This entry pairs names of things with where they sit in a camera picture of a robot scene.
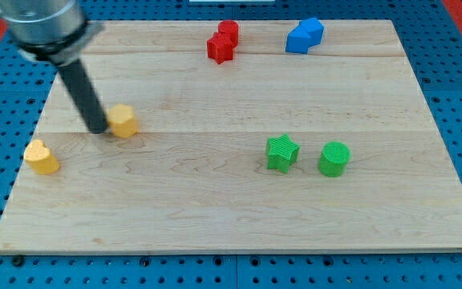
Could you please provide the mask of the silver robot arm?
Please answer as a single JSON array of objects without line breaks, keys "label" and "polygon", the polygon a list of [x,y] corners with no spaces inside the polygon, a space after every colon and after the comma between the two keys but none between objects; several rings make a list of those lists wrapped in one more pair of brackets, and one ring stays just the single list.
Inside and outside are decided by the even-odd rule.
[{"label": "silver robot arm", "polygon": [[88,131],[105,132],[103,105],[80,58],[103,24],[91,21],[78,0],[0,0],[0,18],[25,58],[57,68]]}]

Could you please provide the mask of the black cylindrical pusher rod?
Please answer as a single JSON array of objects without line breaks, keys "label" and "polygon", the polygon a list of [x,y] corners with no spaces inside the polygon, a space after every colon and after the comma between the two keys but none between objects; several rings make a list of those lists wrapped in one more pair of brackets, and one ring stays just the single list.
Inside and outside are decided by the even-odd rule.
[{"label": "black cylindrical pusher rod", "polygon": [[57,70],[88,131],[92,134],[105,132],[108,128],[106,114],[83,62],[77,59],[58,66]]}]

